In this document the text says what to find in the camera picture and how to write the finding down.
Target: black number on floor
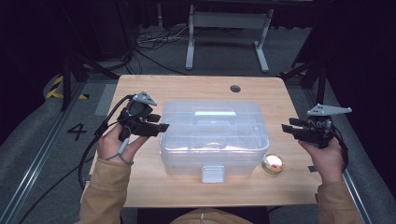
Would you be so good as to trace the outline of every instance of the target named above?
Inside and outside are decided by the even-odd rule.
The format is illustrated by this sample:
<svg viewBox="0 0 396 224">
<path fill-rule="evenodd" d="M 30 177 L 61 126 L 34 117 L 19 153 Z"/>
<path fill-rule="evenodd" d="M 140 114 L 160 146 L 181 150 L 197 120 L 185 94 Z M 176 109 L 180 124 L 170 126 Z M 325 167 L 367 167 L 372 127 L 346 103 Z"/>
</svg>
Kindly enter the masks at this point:
<svg viewBox="0 0 396 224">
<path fill-rule="evenodd" d="M 82 130 L 83 127 L 84 127 L 84 124 L 80 123 L 80 124 L 74 126 L 73 128 L 69 129 L 67 132 L 68 133 L 76 133 L 77 136 L 76 136 L 75 141 L 78 141 L 79 135 L 87 132 L 87 131 Z"/>
</svg>

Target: transparent plastic box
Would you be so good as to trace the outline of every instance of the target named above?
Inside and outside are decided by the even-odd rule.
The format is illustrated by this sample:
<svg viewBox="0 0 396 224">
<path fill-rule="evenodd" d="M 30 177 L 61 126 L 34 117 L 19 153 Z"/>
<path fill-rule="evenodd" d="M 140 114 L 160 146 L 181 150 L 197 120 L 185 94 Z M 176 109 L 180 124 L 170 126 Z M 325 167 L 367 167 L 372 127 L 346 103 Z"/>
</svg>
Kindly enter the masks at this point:
<svg viewBox="0 0 396 224">
<path fill-rule="evenodd" d="M 248 175 L 269 147 L 262 110 L 250 101 L 170 101 L 163 106 L 161 157 L 169 175 L 219 183 Z"/>
</svg>

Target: wooden table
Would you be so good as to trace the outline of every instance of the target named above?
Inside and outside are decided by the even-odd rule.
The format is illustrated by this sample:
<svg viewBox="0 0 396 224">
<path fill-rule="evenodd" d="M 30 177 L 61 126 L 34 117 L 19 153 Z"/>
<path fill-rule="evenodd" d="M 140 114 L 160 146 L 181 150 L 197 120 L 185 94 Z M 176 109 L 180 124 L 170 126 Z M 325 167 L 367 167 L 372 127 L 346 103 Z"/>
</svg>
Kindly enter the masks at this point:
<svg viewBox="0 0 396 224">
<path fill-rule="evenodd" d="M 238 85 L 240 92 L 230 87 Z M 285 169 L 270 175 L 258 165 L 249 176 L 226 176 L 224 183 L 203 184 L 200 176 L 171 176 L 164 170 L 160 139 L 151 137 L 134 157 L 125 207 L 254 206 L 316 203 L 321 183 L 310 173 L 311 158 L 281 124 L 297 118 L 288 91 L 276 77 L 122 76 L 110 108 L 125 95 L 147 91 L 158 103 L 154 114 L 162 114 L 170 100 L 249 100 L 262 107 L 270 147 Z M 116 121 L 122 106 L 112 121 Z"/>
</svg>

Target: hand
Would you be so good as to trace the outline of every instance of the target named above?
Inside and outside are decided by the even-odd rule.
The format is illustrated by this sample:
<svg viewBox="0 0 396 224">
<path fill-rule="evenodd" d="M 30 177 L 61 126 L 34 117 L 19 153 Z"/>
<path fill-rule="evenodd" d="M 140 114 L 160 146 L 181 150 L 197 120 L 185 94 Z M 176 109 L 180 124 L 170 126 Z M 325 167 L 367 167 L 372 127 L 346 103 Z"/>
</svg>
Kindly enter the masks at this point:
<svg viewBox="0 0 396 224">
<path fill-rule="evenodd" d="M 117 124 L 110 132 L 99 139 L 99 147 L 97 151 L 100 159 L 106 160 L 119 153 L 120 146 L 122 145 L 122 142 L 119 140 L 121 131 L 122 126 Z M 141 148 L 147 140 L 148 138 L 144 136 L 136 138 L 132 143 L 128 144 L 122 152 L 122 158 L 127 162 L 132 162 L 134 160 L 134 154 L 136 154 L 137 150 Z M 120 156 L 111 158 L 109 161 L 125 163 Z"/>
<path fill-rule="evenodd" d="M 343 156 L 342 148 L 337 139 L 333 138 L 329 145 L 325 148 L 319 149 L 306 143 L 298 141 L 298 143 L 308 152 L 312 158 L 315 168 L 318 170 L 322 183 L 329 183 L 335 181 L 343 181 Z"/>
</svg>

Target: round tin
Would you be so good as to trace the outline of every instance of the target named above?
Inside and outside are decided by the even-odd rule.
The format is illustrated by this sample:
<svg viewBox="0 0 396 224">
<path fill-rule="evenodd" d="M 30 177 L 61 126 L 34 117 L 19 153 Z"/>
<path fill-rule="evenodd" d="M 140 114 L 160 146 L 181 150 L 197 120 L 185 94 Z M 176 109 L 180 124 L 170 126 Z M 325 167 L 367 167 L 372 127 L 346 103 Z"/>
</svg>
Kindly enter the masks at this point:
<svg viewBox="0 0 396 224">
<path fill-rule="evenodd" d="M 283 171 L 285 162 L 278 155 L 270 153 L 262 158 L 262 167 L 271 175 L 277 175 Z"/>
</svg>

